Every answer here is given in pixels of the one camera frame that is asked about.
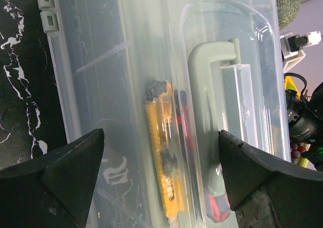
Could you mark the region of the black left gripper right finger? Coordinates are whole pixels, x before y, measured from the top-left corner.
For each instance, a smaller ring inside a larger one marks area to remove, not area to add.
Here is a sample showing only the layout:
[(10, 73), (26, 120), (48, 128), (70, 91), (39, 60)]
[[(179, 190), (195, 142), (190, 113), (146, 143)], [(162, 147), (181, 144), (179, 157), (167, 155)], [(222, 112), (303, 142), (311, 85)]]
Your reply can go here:
[(225, 130), (219, 148), (239, 227), (322, 227), (322, 172), (284, 161)]

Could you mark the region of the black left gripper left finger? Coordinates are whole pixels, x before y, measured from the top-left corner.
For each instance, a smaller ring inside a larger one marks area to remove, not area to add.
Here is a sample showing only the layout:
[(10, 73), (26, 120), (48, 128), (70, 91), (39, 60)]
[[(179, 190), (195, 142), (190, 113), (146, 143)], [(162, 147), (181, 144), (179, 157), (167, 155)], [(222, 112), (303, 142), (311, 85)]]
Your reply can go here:
[(1, 170), (1, 227), (85, 227), (104, 150), (95, 129)]

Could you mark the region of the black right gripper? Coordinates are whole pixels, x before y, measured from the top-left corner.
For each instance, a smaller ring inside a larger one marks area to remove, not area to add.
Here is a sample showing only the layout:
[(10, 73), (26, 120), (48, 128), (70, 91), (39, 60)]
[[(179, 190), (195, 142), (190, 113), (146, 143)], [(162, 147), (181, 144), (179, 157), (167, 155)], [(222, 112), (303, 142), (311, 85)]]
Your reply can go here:
[(290, 134), (290, 152), (292, 144), (302, 144), (306, 152), (301, 154), (299, 166), (313, 164), (317, 171), (322, 171), (322, 84), (319, 84), (311, 96), (307, 96), (306, 79), (296, 73), (286, 73), (300, 91), (285, 90), (287, 103), (288, 128)]

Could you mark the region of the yellow utility knife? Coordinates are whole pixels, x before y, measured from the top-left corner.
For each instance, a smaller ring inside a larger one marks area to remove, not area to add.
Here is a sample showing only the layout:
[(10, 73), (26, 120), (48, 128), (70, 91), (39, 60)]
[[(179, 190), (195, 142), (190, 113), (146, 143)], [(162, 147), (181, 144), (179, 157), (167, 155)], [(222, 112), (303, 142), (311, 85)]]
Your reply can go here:
[(145, 111), (153, 160), (165, 216), (175, 219), (184, 210), (178, 160), (172, 134), (173, 88), (168, 81), (156, 81), (146, 92)]

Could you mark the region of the clear and green toolbox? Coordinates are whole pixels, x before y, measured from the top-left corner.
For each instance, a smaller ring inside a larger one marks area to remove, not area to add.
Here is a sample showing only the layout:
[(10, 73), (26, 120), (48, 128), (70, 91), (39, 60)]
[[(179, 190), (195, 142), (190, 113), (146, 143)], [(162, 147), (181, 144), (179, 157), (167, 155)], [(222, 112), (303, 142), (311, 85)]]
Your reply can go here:
[(37, 0), (67, 141), (103, 129), (87, 227), (237, 227), (226, 130), (288, 156), (276, 0)]

